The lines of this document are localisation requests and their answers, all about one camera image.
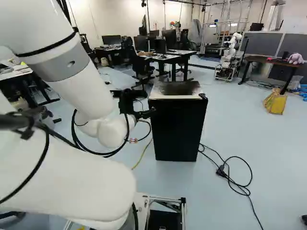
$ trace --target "office chair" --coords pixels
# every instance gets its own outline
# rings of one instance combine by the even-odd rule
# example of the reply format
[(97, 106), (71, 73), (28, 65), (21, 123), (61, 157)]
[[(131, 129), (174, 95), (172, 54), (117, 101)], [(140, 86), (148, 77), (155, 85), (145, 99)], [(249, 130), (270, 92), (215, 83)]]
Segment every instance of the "office chair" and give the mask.
[(142, 85), (142, 89), (145, 91), (145, 84), (147, 84), (149, 80), (154, 79), (154, 77), (151, 77), (154, 73), (154, 67), (150, 66), (150, 59), (138, 56), (133, 46), (129, 47), (128, 54), (132, 63), (132, 70), (135, 72), (135, 76), (132, 77), (139, 80), (139, 82), (131, 88), (133, 89)]
[(180, 36), (180, 49), (189, 50), (188, 29), (183, 29)]
[(121, 58), (128, 59), (128, 61), (125, 60), (124, 65), (132, 65), (131, 59), (129, 58), (129, 49), (133, 45), (132, 38), (129, 36), (123, 36), (121, 37)]

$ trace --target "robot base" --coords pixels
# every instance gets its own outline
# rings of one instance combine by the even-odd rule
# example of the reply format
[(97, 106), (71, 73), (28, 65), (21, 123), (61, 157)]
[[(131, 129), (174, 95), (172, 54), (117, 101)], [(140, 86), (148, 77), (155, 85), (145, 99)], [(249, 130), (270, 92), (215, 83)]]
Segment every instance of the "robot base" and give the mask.
[[(186, 199), (165, 198), (137, 193), (134, 204), (138, 210), (139, 230), (185, 230)], [(67, 221), (63, 230), (94, 230)], [(132, 210), (119, 230), (135, 230)]]

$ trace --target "gray band on robot arm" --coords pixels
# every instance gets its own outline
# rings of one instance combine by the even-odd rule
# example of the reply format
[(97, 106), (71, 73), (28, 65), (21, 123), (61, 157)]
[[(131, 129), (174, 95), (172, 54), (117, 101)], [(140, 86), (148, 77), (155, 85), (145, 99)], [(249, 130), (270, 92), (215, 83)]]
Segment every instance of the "gray band on robot arm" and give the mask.
[(28, 66), (41, 79), (51, 82), (61, 81), (76, 75), (82, 71), (89, 62), (90, 58), (81, 43), (78, 42), (74, 48), (58, 57), (37, 64), (28, 64)]

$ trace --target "white tabletop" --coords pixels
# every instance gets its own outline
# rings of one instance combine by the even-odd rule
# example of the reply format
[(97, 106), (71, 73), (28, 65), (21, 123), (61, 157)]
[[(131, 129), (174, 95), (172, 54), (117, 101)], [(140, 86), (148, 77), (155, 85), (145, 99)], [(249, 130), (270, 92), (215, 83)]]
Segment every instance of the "white tabletop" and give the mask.
[(150, 55), (143, 55), (141, 56), (143, 58), (152, 58), (153, 60), (169, 60), (173, 58), (179, 58), (179, 55), (171, 55), (171, 54), (165, 54), (165, 58), (162, 58), (161, 56), (150, 56)]
[(12, 72), (0, 74), (0, 81), (33, 73), (33, 70), (31, 70), (27, 65), (17, 65), (12, 68), (14, 69)]
[(203, 93), (198, 81), (156, 81), (149, 99), (201, 99)]
[(185, 54), (196, 53), (195, 50), (180, 50), (180, 49), (171, 49), (171, 50), (173, 50), (174, 52), (167, 50), (166, 53), (174, 55), (185, 55)]

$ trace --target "gray partition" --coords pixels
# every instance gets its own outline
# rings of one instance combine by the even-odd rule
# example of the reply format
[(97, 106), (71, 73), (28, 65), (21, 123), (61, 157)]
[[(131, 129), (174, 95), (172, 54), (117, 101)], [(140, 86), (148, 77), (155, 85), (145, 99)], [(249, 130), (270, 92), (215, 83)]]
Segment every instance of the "gray partition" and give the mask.
[(300, 53), (304, 59), (307, 59), (307, 34), (285, 34), (283, 43), (279, 49), (278, 55), (281, 57), (284, 51)]
[(242, 41), (241, 51), (244, 51), (248, 41), (246, 54), (275, 56), (283, 33), (246, 32)]

